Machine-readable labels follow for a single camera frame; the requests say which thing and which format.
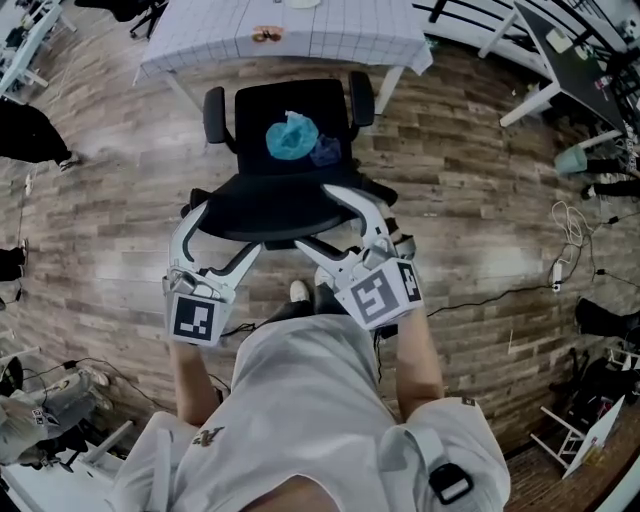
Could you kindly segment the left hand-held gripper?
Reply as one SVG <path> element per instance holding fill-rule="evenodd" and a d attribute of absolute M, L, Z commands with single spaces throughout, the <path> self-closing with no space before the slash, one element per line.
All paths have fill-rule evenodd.
<path fill-rule="evenodd" d="M 262 251 L 260 243 L 243 247 L 223 269 L 210 267 L 206 277 L 189 252 L 189 241 L 207 216 L 208 202 L 201 203 L 182 219 L 169 243 L 169 267 L 162 285 L 165 325 L 176 342 L 215 347 L 231 315 L 235 289 Z"/>

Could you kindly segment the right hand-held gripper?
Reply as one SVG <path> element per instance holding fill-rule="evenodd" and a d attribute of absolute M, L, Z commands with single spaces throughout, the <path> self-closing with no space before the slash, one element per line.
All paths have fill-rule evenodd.
<path fill-rule="evenodd" d="M 343 308 L 371 331 L 423 306 L 413 262 L 398 255 L 377 203 L 357 189 L 330 184 L 322 188 L 360 219 L 364 249 L 340 251 L 316 238 L 295 239 L 294 244 L 334 278 L 335 298 Z"/>

